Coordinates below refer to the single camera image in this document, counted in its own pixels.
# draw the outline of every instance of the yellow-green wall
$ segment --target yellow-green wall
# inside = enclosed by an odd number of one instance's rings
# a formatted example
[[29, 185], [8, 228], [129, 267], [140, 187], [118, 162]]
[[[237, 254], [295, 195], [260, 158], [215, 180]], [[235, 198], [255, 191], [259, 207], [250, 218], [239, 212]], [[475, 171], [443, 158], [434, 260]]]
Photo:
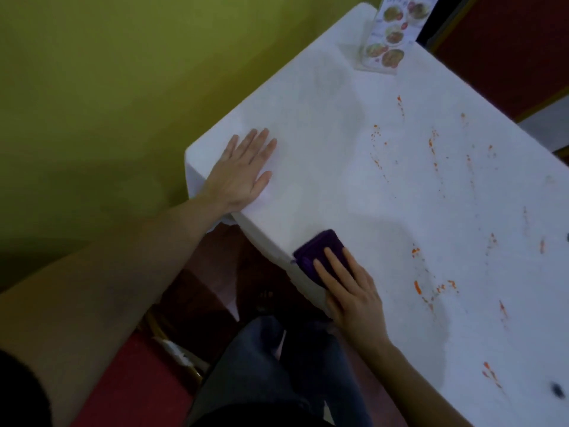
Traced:
[[184, 149], [360, 1], [0, 0], [0, 286], [182, 201]]

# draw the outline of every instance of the food picture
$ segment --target food picture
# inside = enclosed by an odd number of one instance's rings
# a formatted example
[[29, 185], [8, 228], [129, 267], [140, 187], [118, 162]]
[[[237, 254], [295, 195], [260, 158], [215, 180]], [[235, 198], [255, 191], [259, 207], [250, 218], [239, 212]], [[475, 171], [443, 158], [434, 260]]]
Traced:
[[387, 45], [384, 45], [382, 43], [376, 43], [374, 45], [369, 45], [365, 49], [365, 54], [368, 57], [374, 58], [374, 57], [379, 57], [381, 54], [384, 54], [388, 50], [389, 47]]
[[385, 12], [383, 12], [383, 19], [386, 22], [401, 21], [403, 19], [403, 12], [399, 6], [389, 6]]
[[396, 45], [403, 40], [403, 35], [401, 27], [392, 26], [385, 31], [385, 40], [391, 45]]
[[408, 9], [409, 9], [409, 15], [411, 15], [411, 17], [416, 20], [425, 19], [430, 13], [429, 6], [427, 6], [424, 3], [415, 4], [411, 2], [408, 5]]
[[403, 52], [401, 49], [388, 50], [385, 54], [383, 54], [383, 57], [381, 58], [381, 64], [384, 67], [391, 67], [395, 69], [404, 56], [405, 52]]

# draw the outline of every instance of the left hand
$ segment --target left hand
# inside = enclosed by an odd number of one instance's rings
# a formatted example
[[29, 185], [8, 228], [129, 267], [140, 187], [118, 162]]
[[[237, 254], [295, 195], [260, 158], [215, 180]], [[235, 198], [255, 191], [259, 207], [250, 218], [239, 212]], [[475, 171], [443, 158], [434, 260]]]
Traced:
[[272, 172], [259, 172], [276, 148], [273, 139], [261, 151], [268, 137], [268, 129], [257, 136], [252, 129], [237, 146], [234, 135], [217, 161], [197, 198], [215, 203], [221, 214], [241, 211], [259, 197], [271, 179]]

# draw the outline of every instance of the white table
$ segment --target white table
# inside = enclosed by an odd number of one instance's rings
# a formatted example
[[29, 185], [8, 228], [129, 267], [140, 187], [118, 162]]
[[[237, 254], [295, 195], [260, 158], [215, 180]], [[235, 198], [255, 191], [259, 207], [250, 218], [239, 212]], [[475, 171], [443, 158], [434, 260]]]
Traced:
[[470, 421], [567, 425], [569, 171], [418, 45], [397, 76], [354, 70], [374, 14], [352, 9], [196, 141], [189, 193], [231, 135], [268, 127], [273, 179], [233, 217], [302, 293], [324, 306], [292, 253], [332, 228], [393, 342]]

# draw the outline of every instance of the dark jeans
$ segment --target dark jeans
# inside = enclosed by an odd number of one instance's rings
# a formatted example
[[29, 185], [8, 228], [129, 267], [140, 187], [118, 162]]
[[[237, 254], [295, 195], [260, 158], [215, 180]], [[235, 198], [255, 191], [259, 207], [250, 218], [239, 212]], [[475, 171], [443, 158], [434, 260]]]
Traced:
[[274, 316], [250, 322], [204, 381], [187, 425], [224, 406], [253, 402], [292, 403], [323, 417], [326, 402], [338, 427], [372, 426], [344, 351], [325, 327], [309, 322], [287, 331], [278, 361], [281, 323]]

